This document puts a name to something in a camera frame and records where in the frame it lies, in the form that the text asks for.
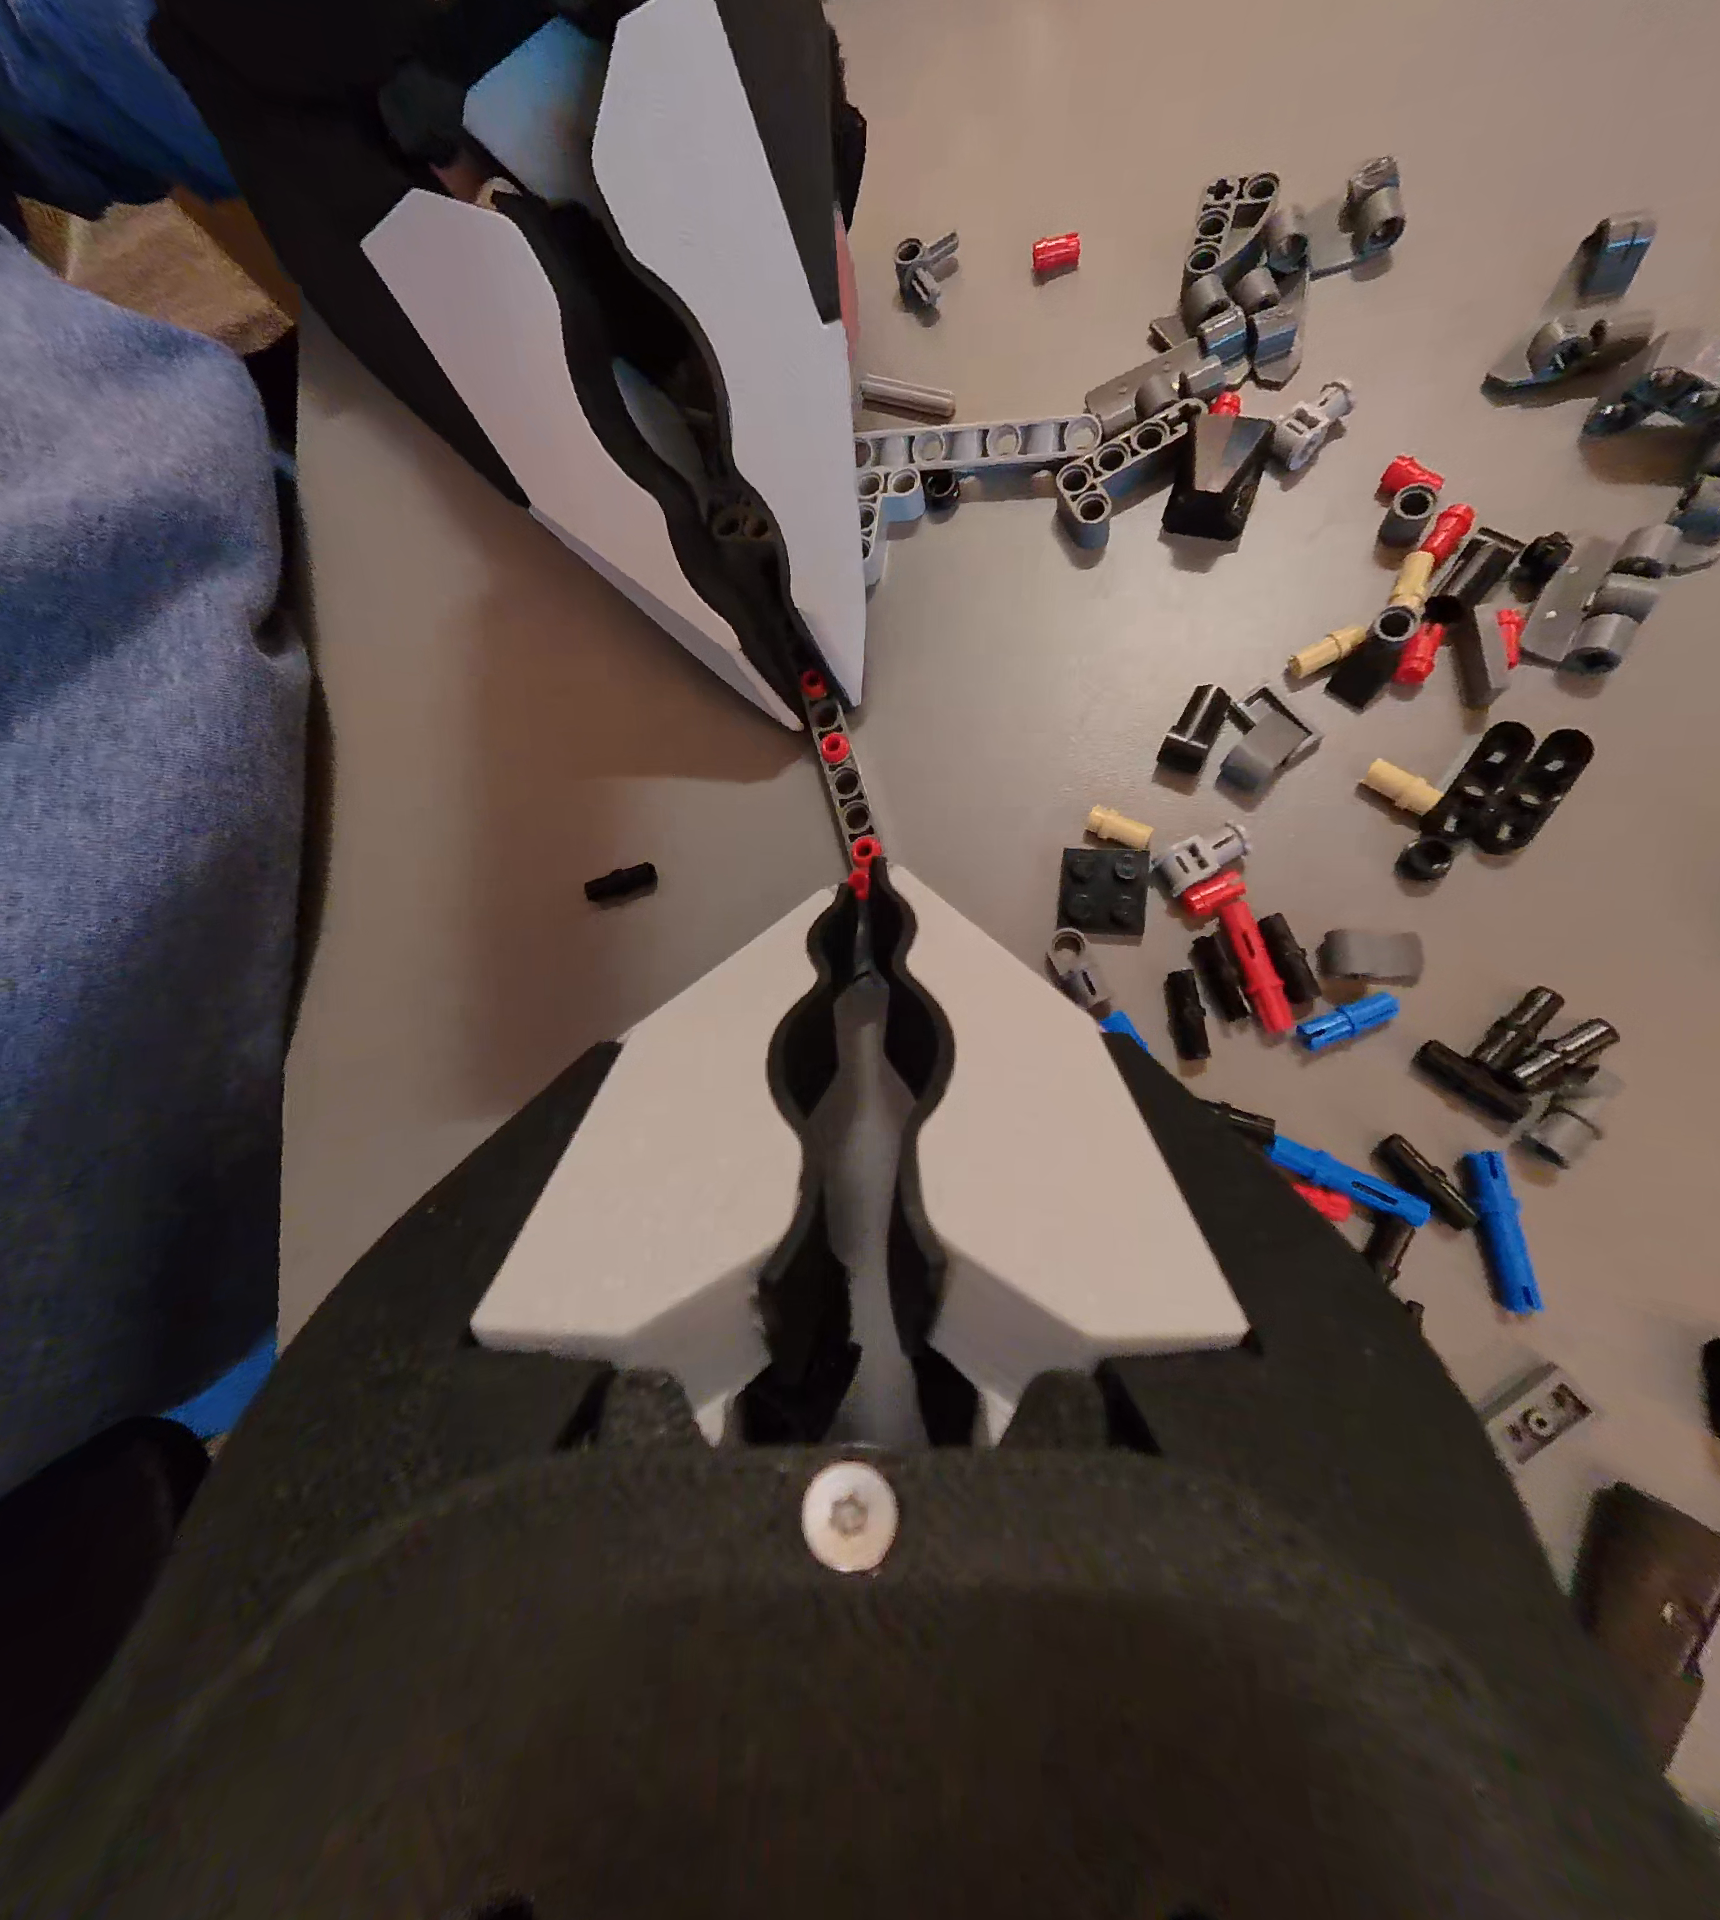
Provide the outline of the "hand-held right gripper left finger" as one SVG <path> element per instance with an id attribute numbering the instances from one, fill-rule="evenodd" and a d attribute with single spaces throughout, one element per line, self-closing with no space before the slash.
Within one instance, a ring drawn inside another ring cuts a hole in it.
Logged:
<path id="1" fill-rule="evenodd" d="M 861 902 L 808 896 L 640 1021 L 471 1312 L 474 1341 L 655 1373 L 705 1432 L 810 1443 L 859 1351 L 816 1114 Z"/>

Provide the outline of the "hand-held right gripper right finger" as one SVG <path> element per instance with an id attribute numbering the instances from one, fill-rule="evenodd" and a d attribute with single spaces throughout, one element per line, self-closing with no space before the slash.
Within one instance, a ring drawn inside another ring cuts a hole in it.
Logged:
<path id="1" fill-rule="evenodd" d="M 908 870 L 877 875 L 877 969 L 911 1100 L 890 1298 L 939 1426 L 996 1444 L 1042 1377 L 1240 1346 L 1111 1032 Z"/>

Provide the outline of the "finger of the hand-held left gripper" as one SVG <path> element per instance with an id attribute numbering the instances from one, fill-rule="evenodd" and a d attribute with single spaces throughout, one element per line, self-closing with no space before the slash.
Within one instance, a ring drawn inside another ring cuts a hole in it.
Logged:
<path id="1" fill-rule="evenodd" d="M 762 673 L 686 477 L 640 431 L 597 333 L 570 324 L 516 213 L 414 189 L 368 265 L 487 437 L 535 519 L 752 708 L 799 711 Z"/>
<path id="2" fill-rule="evenodd" d="M 818 4 L 655 2 L 597 49 L 556 19 L 478 79 L 463 131 L 554 199 L 583 161 L 630 265 L 698 328 L 732 464 L 775 517 L 794 608 L 849 703 L 866 586 L 852 510 L 844 218 Z"/>

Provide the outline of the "black long lego beam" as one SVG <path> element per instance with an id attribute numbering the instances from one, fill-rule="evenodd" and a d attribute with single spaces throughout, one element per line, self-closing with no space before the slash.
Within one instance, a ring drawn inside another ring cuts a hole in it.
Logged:
<path id="1" fill-rule="evenodd" d="M 711 554 L 728 588 L 729 619 L 739 636 L 741 652 L 753 671 L 756 685 L 763 693 L 775 694 L 782 714 L 802 727 L 844 855 L 844 879 L 848 879 L 849 842 L 867 834 L 881 842 L 879 826 L 839 683 L 783 590 L 777 522 L 756 494 L 739 483 L 710 486 L 703 515 Z M 829 698 L 808 703 L 802 696 L 799 673 L 806 668 L 824 674 Z M 818 753 L 818 737 L 831 729 L 844 731 L 849 741 L 849 759 L 841 766 L 825 766 Z M 856 948 L 871 936 L 874 905 L 876 901 L 856 902 Z"/>

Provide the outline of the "pile of lego pieces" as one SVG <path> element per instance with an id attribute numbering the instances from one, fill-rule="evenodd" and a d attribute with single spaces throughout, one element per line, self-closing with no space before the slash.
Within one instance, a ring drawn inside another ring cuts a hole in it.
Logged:
<path id="1" fill-rule="evenodd" d="M 1720 1917 L 1720 1829 L 1663 1784 L 1720 1622 L 1720 1528 L 1626 1483 L 1591 1494 L 1567 1597 L 1519 1507 L 1522 1466 L 1593 1405 L 1553 1364 L 1468 1409 L 1428 1345 L 1399 1262 L 1425 1222 L 1477 1248 L 1513 1331 L 1544 1316 L 1517 1173 L 1569 1169 L 1615 1092 L 1614 1021 L 1557 1026 L 1531 985 L 1469 1046 L 1419 1034 L 1413 989 L 1492 971 L 1506 947 L 1573 972 L 1662 955 L 1700 896 L 1674 870 L 1684 804 L 1720 813 L 1707 688 L 1643 732 L 1659 807 L 1598 822 L 1531 913 L 1490 901 L 1435 952 L 1342 925 L 1306 956 L 1280 915 L 1286 819 L 1253 819 L 1322 739 L 1423 696 L 1454 660 L 1445 781 L 1383 759 L 1345 771 L 1408 844 L 1388 906 L 1458 867 L 1500 872 L 1598 764 L 1591 732 L 1525 722 L 1553 687 L 1596 688 L 1676 583 L 1720 552 L 1720 345 L 1621 310 L 1656 224 L 1615 211 L 1561 268 L 1522 347 L 1479 385 L 1607 385 L 1583 439 L 1662 445 L 1684 504 L 1621 538 L 1519 541 L 1451 501 L 1465 478 L 1408 449 L 1372 484 L 1367 622 L 1245 690 L 1196 687 L 1149 776 L 1233 809 L 1146 851 L 1095 813 L 1062 856 L 1046 969 L 1095 1006 L 1104 1061 L 1152 1097 L 1203 1202 L 1208 1255 L 1252 1331 L 1199 1355 L 1052 1360 L 1004 1460 L 1013 1509 L 1052 1498 L 1066 1540 L 1015 1542 L 1015 1603 L 971 1655 L 1018 1655 L 1022 1788 L 996 1804 L 1046 1845 L 1042 1871 L 1105 1868 L 1121 1917 Z M 1720 1453 L 1720 1334 L 1695 1405 Z"/>

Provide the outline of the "light grey long lego beam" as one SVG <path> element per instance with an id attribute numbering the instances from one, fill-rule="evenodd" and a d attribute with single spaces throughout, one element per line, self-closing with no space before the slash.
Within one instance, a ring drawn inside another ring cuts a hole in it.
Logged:
<path id="1" fill-rule="evenodd" d="M 1102 445 L 1092 414 L 1005 419 L 993 423 L 934 423 L 891 427 L 854 437 L 856 473 L 991 470 L 1040 473 L 1092 455 Z"/>

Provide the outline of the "person's blue clothing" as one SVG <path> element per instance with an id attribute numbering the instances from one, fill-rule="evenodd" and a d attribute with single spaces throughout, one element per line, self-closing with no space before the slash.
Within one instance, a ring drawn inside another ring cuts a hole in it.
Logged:
<path id="1" fill-rule="evenodd" d="M 152 4 L 0 4 L 0 1500 L 272 1339 L 312 666 L 264 399 L 32 252 L 225 197 Z"/>

